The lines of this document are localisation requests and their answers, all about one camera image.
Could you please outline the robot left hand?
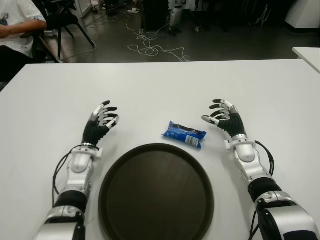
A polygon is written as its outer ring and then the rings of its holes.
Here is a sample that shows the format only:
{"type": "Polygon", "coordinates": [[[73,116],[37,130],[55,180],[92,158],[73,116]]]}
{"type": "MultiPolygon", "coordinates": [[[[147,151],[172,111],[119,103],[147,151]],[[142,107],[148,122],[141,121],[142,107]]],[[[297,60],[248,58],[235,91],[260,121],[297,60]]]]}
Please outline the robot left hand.
{"type": "Polygon", "coordinates": [[[96,146],[118,124],[120,117],[114,113],[118,108],[109,106],[110,103],[104,101],[92,112],[83,131],[82,144],[96,146]]]}

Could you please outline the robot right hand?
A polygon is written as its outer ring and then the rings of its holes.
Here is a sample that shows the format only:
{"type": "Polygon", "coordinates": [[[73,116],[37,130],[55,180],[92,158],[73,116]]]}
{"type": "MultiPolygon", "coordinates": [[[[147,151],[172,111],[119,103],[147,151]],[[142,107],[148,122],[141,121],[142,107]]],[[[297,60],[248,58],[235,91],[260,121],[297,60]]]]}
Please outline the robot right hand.
{"type": "Polygon", "coordinates": [[[232,103],[224,99],[214,99],[212,102],[209,109],[216,111],[211,115],[203,115],[202,120],[225,131],[231,138],[246,135],[242,118],[232,103]]]}

